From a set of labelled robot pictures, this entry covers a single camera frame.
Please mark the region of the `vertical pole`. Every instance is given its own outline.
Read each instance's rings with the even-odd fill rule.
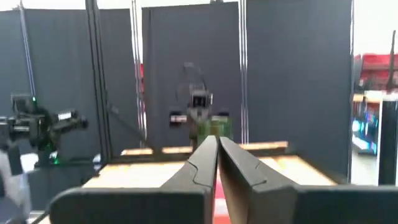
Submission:
[[[351,140],[353,136],[353,121],[354,121],[354,108],[357,106],[355,102],[353,102],[354,98],[354,89],[355,89],[355,77],[356,77],[356,70],[354,69],[354,16],[355,14],[355,0],[352,0],[351,2],[351,89],[350,89],[350,94],[349,94],[349,126],[348,126],[348,166],[347,166],[347,179],[348,182],[351,182],[351,166],[352,166],[352,161],[353,161],[353,142]]]
[[[395,88],[396,84],[394,83],[394,62],[395,62],[395,53],[394,48],[396,44],[396,31],[392,31],[392,42],[391,42],[391,51],[390,51],[390,66],[389,66],[389,74],[388,74],[388,82],[387,82],[387,91],[391,91]]]
[[[134,54],[134,69],[136,73],[136,93],[137,93],[137,112],[138,112],[138,125],[141,133],[144,134],[146,138],[146,129],[144,124],[144,109],[143,109],[143,100],[142,100],[142,88],[141,88],[141,58],[139,55],[139,29],[138,29],[138,19],[137,12],[139,10],[137,8],[136,0],[131,1],[130,7],[130,20],[131,20],[131,42],[132,42],[132,51]]]
[[[248,60],[246,32],[246,0],[239,0],[239,48],[241,66],[241,141],[249,142],[249,112],[248,112]]]
[[[385,99],[382,102],[379,150],[379,185],[395,185],[398,147],[398,101]]]
[[[22,0],[19,2],[19,14],[21,17],[21,30],[22,36],[24,38],[24,48],[25,48],[25,57],[27,64],[27,72],[29,76],[29,86],[30,86],[30,94],[32,96],[36,95],[35,82],[33,76],[32,62],[30,60],[30,48],[29,48],[29,36],[27,34],[27,25],[25,19],[25,9]]]
[[[100,15],[96,0],[85,0],[85,3],[90,36],[93,82],[95,84],[98,131],[101,140],[101,162],[108,163],[113,160],[113,149],[109,130],[108,110],[106,109],[106,85],[101,48]]]

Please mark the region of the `blue light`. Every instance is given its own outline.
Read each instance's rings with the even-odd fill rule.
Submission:
[[[353,132],[359,131],[359,127],[360,127],[360,126],[361,126],[361,125],[359,124],[359,121],[354,120],[354,121],[353,121]]]
[[[353,143],[356,146],[358,146],[361,150],[369,150],[371,148],[371,145],[369,142],[367,142],[363,139],[357,138],[355,136],[353,136]]]
[[[371,149],[373,150],[374,154],[377,153],[377,144],[375,144],[374,142],[372,142],[371,144]]]

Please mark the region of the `white wall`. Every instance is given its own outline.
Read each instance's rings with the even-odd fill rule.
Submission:
[[[8,11],[18,6],[18,0],[0,0],[0,11]]]
[[[397,0],[354,0],[355,54],[389,54],[394,29],[398,30]]]

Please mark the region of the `table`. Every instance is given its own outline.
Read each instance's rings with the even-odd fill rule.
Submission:
[[[386,93],[385,91],[367,91],[364,95],[354,94],[353,102],[362,102],[364,96],[368,103],[381,103],[385,98],[398,99],[398,92]]]
[[[276,147],[287,147],[287,142],[265,142],[242,145],[246,150],[275,149]],[[190,147],[167,148],[170,151],[188,150]],[[147,152],[148,149],[126,149],[122,154],[131,155],[138,151]],[[301,185],[336,185],[331,179],[316,170],[310,164],[298,156],[272,156],[259,158],[263,163],[285,175]],[[165,162],[147,164],[111,164],[105,166],[99,177],[91,178],[83,187],[109,187],[109,188],[131,188],[131,187],[160,187],[171,176],[173,176],[184,162]],[[220,177],[217,176],[216,185],[215,224],[229,223],[226,204],[223,196]],[[40,224],[50,224],[49,218],[45,218]]]

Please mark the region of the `green object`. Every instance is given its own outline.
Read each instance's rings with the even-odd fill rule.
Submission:
[[[57,156],[56,158],[54,158],[54,164],[58,165],[59,163],[60,163],[60,159]]]
[[[232,122],[229,118],[212,119],[198,124],[198,146],[209,135],[232,139]]]

